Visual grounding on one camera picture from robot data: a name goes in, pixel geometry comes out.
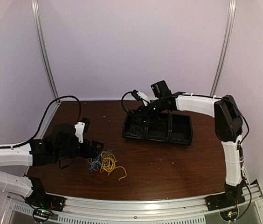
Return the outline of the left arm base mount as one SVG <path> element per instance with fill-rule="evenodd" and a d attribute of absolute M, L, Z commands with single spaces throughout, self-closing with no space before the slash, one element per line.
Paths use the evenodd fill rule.
<path fill-rule="evenodd" d="M 39 191 L 33 191 L 32 194 L 25 199 L 30 205 L 34 207 L 41 207 L 58 212 L 63 211 L 65 203 L 65 197 L 51 195 Z"/>

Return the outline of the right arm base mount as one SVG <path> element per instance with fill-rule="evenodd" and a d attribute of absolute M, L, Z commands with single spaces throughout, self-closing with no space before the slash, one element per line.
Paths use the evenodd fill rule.
<path fill-rule="evenodd" d="M 228 190 L 221 194 L 209 195 L 205 198 L 205 201 L 208 211 L 213 211 L 244 203 L 245 197 L 243 196 L 242 191 L 235 192 L 233 190 Z"/>

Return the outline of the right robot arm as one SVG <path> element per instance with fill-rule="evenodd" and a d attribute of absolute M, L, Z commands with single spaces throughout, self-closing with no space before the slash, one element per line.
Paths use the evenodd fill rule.
<path fill-rule="evenodd" d="M 170 110 L 195 112 L 214 118 L 215 134 L 223 146 L 226 164 L 225 193 L 221 196 L 221 202 L 226 206 L 238 202 L 245 185 L 242 149 L 245 136 L 242 135 L 242 126 L 248 123 L 233 96 L 205 96 L 181 91 L 172 93 L 164 80 L 152 84 L 151 89 L 155 100 L 150 100 L 141 91 L 131 91 L 131 95 L 143 103 L 131 112 L 133 116 L 144 119 L 158 112 Z"/>

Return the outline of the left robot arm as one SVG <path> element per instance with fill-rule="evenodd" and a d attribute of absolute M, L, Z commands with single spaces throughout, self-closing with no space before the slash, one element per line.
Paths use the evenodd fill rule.
<path fill-rule="evenodd" d="M 81 113 L 82 111 L 79 110 L 77 122 L 74 125 L 56 125 L 50 135 L 37 139 L 46 117 L 43 115 L 35 134 L 30 139 L 22 143 L 0 145 L 0 167 L 60 165 L 64 159 L 96 158 L 104 144 L 84 138 L 83 135 L 88 131 L 90 120 L 81 118 Z M 49 203 L 49 196 L 45 194 L 42 182 L 37 178 L 19 177 L 0 171 L 0 190 L 24 198 L 31 197 L 39 207 L 45 207 Z"/>

